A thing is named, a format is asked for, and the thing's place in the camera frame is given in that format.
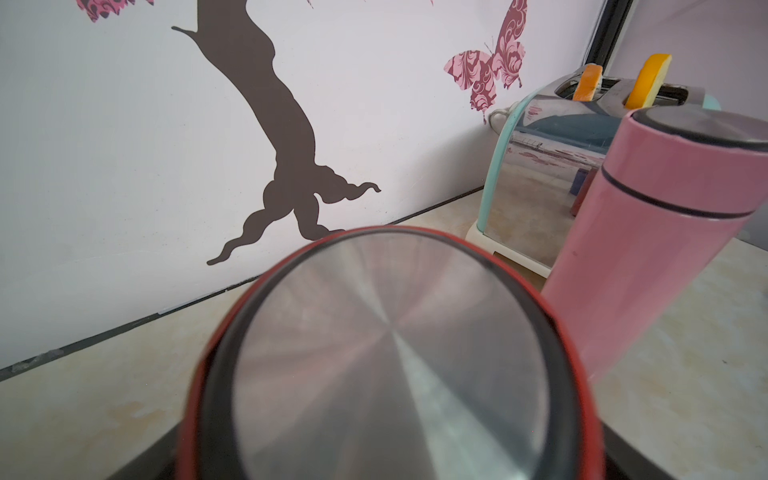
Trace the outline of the red thermos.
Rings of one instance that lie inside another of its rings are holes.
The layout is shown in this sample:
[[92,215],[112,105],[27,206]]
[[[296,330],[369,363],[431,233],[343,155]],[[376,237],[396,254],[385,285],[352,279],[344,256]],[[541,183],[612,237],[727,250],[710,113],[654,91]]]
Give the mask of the red thermos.
[[541,294],[455,236],[308,244],[230,308],[196,367],[179,479],[601,479],[586,372]]

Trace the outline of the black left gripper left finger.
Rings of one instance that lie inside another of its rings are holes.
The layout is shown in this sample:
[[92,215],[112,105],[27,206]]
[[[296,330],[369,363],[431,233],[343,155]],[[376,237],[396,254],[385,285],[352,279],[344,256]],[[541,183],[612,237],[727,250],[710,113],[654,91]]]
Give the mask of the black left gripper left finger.
[[129,461],[108,480],[173,480],[179,426],[171,428],[149,448]]

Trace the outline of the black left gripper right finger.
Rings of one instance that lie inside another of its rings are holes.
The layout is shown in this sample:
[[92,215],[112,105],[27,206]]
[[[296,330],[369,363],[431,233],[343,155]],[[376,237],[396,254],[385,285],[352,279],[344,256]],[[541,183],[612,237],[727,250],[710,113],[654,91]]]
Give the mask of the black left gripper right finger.
[[602,423],[606,480],[674,480],[606,423]]

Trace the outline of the pink thermos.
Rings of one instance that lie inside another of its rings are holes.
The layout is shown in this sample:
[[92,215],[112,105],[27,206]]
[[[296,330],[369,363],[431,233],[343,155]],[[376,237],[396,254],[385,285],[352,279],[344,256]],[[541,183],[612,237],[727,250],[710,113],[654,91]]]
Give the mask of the pink thermos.
[[664,106],[627,114],[543,288],[605,375],[767,199],[767,124]]

